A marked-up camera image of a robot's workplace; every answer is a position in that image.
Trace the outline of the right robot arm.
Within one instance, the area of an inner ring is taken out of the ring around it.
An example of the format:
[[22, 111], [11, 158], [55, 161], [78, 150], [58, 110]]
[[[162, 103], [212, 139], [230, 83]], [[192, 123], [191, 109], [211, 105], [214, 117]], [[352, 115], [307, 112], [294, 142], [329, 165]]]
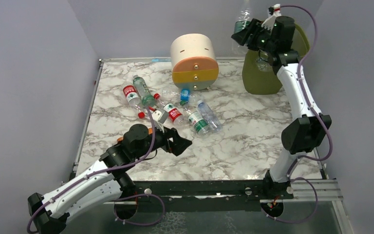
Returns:
[[301, 65], [302, 56], [293, 49], [296, 24], [293, 18], [278, 16], [267, 29], [263, 21], [252, 19], [231, 37], [241, 46], [267, 54], [267, 63], [281, 82], [291, 107], [292, 123], [281, 133], [283, 149], [263, 179], [267, 196], [280, 195], [290, 185], [290, 175], [298, 161], [319, 146], [332, 123], [314, 104]]

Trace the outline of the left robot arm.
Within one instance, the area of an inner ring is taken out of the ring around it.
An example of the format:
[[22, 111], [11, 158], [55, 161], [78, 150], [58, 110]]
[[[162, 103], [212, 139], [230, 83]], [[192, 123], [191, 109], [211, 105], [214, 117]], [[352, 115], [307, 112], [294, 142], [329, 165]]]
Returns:
[[135, 124], [85, 172], [46, 194], [28, 197], [30, 219], [27, 233], [59, 234], [68, 220], [87, 209], [118, 199], [134, 199], [139, 195], [127, 171], [158, 150], [179, 156], [192, 141], [181, 137], [175, 128], [148, 128]]

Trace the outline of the red label Nongfu bottle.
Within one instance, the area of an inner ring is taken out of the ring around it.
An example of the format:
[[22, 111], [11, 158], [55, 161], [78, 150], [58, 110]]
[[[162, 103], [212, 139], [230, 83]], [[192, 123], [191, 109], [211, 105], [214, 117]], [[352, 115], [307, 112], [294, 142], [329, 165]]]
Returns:
[[169, 118], [173, 124], [181, 125], [184, 123], [183, 114], [173, 103], [163, 99], [158, 93], [154, 94], [153, 97], [156, 100], [158, 107], [162, 108], [169, 114]]

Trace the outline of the blue label clear bottle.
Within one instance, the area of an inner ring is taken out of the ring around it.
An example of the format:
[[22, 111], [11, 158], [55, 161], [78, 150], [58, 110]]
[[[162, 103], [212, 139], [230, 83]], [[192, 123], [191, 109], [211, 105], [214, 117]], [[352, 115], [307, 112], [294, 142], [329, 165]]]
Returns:
[[189, 89], [170, 89], [164, 88], [160, 93], [164, 98], [173, 101], [186, 101], [187, 103], [194, 104], [199, 101], [204, 101], [205, 98], [197, 92], [193, 92]]

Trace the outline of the dark green label bottle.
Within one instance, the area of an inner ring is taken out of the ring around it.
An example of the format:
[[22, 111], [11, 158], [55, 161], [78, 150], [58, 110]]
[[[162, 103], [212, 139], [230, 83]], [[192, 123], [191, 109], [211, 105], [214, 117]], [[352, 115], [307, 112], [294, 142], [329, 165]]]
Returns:
[[[254, 11], [252, 8], [251, 0], [243, 0], [240, 7], [239, 13], [236, 15], [234, 24], [234, 34], [243, 30], [252, 20]], [[236, 55], [245, 55], [247, 49], [244, 46], [240, 46], [238, 43], [232, 43], [232, 51]]]

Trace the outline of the clear blue tinted bottle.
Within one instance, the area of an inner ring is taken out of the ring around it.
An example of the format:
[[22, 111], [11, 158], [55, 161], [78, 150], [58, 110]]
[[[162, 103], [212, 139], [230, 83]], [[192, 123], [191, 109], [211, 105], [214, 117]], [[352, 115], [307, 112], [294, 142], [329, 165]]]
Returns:
[[198, 100], [197, 109], [202, 115], [203, 119], [208, 123], [212, 131], [220, 132], [222, 130], [222, 124], [206, 102], [203, 100]]

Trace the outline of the green label Nongfu bottle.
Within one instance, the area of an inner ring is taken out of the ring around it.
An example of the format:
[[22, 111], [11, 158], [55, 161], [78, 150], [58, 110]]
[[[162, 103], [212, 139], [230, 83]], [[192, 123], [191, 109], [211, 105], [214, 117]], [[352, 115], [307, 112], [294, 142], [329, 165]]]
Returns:
[[186, 101], [180, 101], [180, 105], [183, 109], [187, 120], [189, 121], [190, 125], [194, 128], [195, 132], [201, 136], [210, 133], [210, 126], [208, 123], [203, 119], [202, 115], [198, 112], [198, 110], [191, 105], [189, 105]]

